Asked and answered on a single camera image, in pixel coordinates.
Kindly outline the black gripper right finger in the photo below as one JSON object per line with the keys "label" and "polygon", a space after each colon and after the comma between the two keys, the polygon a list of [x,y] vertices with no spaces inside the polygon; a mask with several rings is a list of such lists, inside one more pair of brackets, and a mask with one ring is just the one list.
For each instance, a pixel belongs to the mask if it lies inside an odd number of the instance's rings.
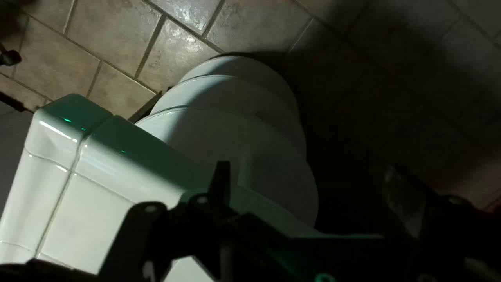
{"label": "black gripper right finger", "polygon": [[501,282],[501,217],[390,165],[383,198],[415,241],[417,282]]}

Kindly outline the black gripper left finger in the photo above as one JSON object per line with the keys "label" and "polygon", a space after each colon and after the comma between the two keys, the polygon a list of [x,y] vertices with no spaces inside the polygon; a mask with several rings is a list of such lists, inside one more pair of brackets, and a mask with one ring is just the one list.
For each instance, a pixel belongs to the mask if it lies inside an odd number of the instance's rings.
{"label": "black gripper left finger", "polygon": [[163,282],[170,263],[162,258],[162,201],[135,203],[126,214],[99,269],[110,282]]}

